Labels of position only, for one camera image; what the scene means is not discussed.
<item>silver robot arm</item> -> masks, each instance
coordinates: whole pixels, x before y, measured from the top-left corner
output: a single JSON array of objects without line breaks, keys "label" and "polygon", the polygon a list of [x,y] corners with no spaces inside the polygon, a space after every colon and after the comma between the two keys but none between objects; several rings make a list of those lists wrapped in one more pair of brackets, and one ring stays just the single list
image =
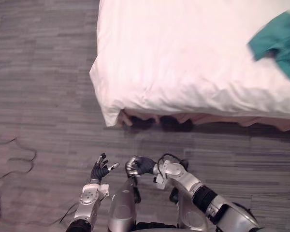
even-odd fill
[{"label": "silver robot arm", "polygon": [[[142,174],[139,173],[140,168],[135,164],[137,160],[140,158],[134,157],[128,162],[129,165],[126,168],[128,175],[129,173]],[[150,170],[147,173],[157,175],[155,180],[157,188],[164,189],[166,184],[171,184],[189,197],[193,204],[217,226],[217,232],[275,232],[260,227],[253,215],[245,208],[217,195],[179,163],[166,160],[159,166],[155,163],[151,169],[147,167],[147,170]]]},{"label": "silver robot arm", "polygon": [[90,182],[83,187],[74,219],[66,232],[93,231],[101,201],[109,195],[109,185],[101,184],[101,179],[119,166],[119,163],[115,163],[111,167],[107,167],[108,161],[103,161],[105,158],[104,153],[100,155],[92,168]]}]

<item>green cloth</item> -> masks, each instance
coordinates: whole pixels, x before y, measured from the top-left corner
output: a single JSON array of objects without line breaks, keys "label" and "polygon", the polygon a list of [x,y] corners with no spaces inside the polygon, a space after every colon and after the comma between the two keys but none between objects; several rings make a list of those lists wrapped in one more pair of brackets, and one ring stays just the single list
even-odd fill
[{"label": "green cloth", "polygon": [[290,78],[290,13],[272,19],[249,42],[255,60],[274,54],[278,66]]}]

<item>white mattress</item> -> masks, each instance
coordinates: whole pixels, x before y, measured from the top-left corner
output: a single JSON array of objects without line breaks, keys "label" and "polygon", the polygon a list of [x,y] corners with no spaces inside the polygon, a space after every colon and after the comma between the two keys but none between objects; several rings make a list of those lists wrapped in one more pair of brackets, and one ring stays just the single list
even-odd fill
[{"label": "white mattress", "polygon": [[247,46],[290,0],[100,0],[90,77],[107,126],[122,109],[290,119],[290,80]]}]

